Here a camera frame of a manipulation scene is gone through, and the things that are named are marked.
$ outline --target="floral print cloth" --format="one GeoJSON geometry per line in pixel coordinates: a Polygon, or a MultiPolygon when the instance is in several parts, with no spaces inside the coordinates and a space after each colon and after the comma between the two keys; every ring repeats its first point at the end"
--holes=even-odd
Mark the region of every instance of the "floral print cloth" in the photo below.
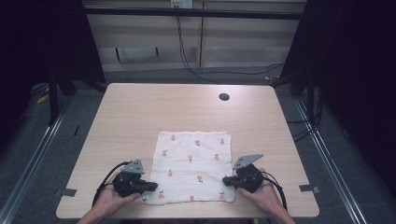
{"type": "Polygon", "coordinates": [[[222,178],[233,174],[231,135],[226,132],[162,132],[158,137],[150,181],[158,188],[145,192],[148,204],[234,201],[233,187],[222,178]]]}

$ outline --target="wooden table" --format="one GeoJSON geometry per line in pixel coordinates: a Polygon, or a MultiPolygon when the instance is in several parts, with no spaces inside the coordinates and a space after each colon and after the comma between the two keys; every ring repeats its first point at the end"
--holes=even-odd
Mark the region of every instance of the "wooden table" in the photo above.
{"type": "MultiPolygon", "coordinates": [[[[149,181],[158,135],[169,132],[218,132],[232,135],[233,164],[239,156],[263,153],[254,164],[271,173],[284,188],[293,217],[315,217],[318,205],[273,88],[191,84],[111,84],[98,109],[67,188],[60,218],[80,218],[107,173],[123,161],[141,159],[149,181]],[[219,98],[230,96],[228,101],[219,98]]],[[[166,205],[129,203],[119,218],[266,217],[250,200],[235,193],[234,203],[194,202],[166,205]]]]}

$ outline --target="wire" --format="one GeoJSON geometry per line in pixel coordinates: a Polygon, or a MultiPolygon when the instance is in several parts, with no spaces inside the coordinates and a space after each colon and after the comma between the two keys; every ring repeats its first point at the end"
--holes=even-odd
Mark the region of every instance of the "wire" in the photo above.
{"type": "Polygon", "coordinates": [[[264,180],[269,181],[271,184],[273,184],[276,187],[277,191],[279,191],[279,195],[280,195],[280,199],[282,200],[283,207],[286,209],[286,211],[288,211],[288,205],[286,204],[286,196],[285,196],[285,193],[283,192],[283,188],[280,187],[280,185],[277,183],[277,181],[276,181],[276,179],[274,178],[273,175],[271,175],[271,174],[269,174],[267,172],[263,172],[263,171],[261,171],[261,173],[265,173],[265,174],[271,176],[274,179],[274,180],[272,180],[270,178],[263,177],[264,180]]]}
{"type": "Polygon", "coordinates": [[[319,93],[319,100],[318,100],[318,104],[317,104],[317,111],[318,113],[315,115],[314,120],[312,120],[312,128],[310,128],[308,131],[303,131],[301,133],[297,133],[295,135],[293,135],[292,137],[294,138],[295,136],[298,136],[300,134],[304,134],[303,136],[294,139],[294,143],[297,143],[299,141],[301,141],[302,139],[304,139],[305,137],[307,137],[309,134],[311,134],[313,131],[315,131],[317,129],[317,127],[320,124],[321,121],[321,117],[322,117],[322,110],[323,110],[323,95],[320,92],[319,93]]]}
{"type": "Polygon", "coordinates": [[[178,41],[179,41],[179,51],[180,51],[180,57],[181,57],[181,61],[183,62],[184,67],[190,71],[191,73],[193,73],[196,77],[216,83],[216,84],[220,84],[219,82],[206,78],[206,77],[200,77],[199,75],[206,75],[206,74],[224,74],[224,73],[228,73],[228,74],[236,74],[236,75],[246,75],[246,76],[256,76],[256,75],[261,75],[261,74],[266,74],[268,73],[269,77],[268,77],[268,81],[265,85],[268,85],[270,80],[271,80],[271,76],[269,74],[270,71],[278,68],[279,66],[284,65],[284,63],[273,63],[270,64],[265,71],[261,71],[261,72],[256,72],[256,73],[242,73],[242,72],[229,72],[229,71],[221,71],[221,72],[197,72],[197,71],[193,71],[190,68],[189,62],[187,61],[187,56],[186,56],[186,52],[184,50],[184,44],[183,44],[183,38],[182,38],[182,34],[181,34],[181,25],[180,25],[180,17],[177,17],[177,32],[178,32],[178,41]]]}
{"type": "Polygon", "coordinates": [[[40,85],[39,87],[37,87],[37,88],[31,90],[31,91],[30,91],[30,94],[31,94],[31,95],[35,95],[35,94],[37,94],[37,93],[43,91],[44,89],[46,89],[47,86],[48,86],[48,83],[44,83],[44,84],[40,85]]]}
{"type": "Polygon", "coordinates": [[[111,176],[111,174],[114,173],[114,171],[116,171],[120,166],[122,165],[127,165],[131,163],[130,161],[124,161],[118,165],[116,165],[105,177],[105,179],[103,180],[102,184],[99,186],[99,188],[96,190],[95,196],[93,197],[93,201],[92,201],[92,207],[95,205],[96,201],[98,200],[100,194],[102,193],[102,190],[105,188],[105,186],[110,185],[112,183],[107,184],[107,180],[108,178],[111,176]]]}

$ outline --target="forearm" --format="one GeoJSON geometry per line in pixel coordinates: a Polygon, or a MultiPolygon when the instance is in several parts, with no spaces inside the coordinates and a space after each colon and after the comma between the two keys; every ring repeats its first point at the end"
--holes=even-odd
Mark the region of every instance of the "forearm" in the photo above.
{"type": "Polygon", "coordinates": [[[92,209],[87,214],[85,214],[84,217],[82,217],[78,224],[96,224],[104,218],[105,217],[103,217],[99,212],[92,209]]]}
{"type": "Polygon", "coordinates": [[[270,215],[276,220],[279,224],[295,224],[293,218],[290,216],[288,211],[282,206],[274,208],[270,215]]]}

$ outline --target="human hand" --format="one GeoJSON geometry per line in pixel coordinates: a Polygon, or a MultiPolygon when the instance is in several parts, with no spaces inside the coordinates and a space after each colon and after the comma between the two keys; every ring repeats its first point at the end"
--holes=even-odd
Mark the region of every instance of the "human hand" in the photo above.
{"type": "MultiPolygon", "coordinates": [[[[260,168],[259,171],[262,172],[264,177],[268,178],[267,174],[263,173],[265,172],[264,169],[260,168]]],[[[256,203],[262,211],[273,216],[277,222],[295,223],[277,197],[274,185],[271,182],[263,180],[262,185],[253,193],[242,188],[238,188],[237,191],[256,203]]]]}
{"type": "Polygon", "coordinates": [[[141,196],[140,193],[134,193],[122,198],[114,190],[114,186],[111,184],[116,175],[117,173],[111,176],[111,178],[106,182],[109,185],[104,187],[93,208],[87,214],[85,214],[85,216],[79,221],[79,224],[97,223],[105,217],[112,216],[123,205],[126,203],[131,203],[141,196]]]}

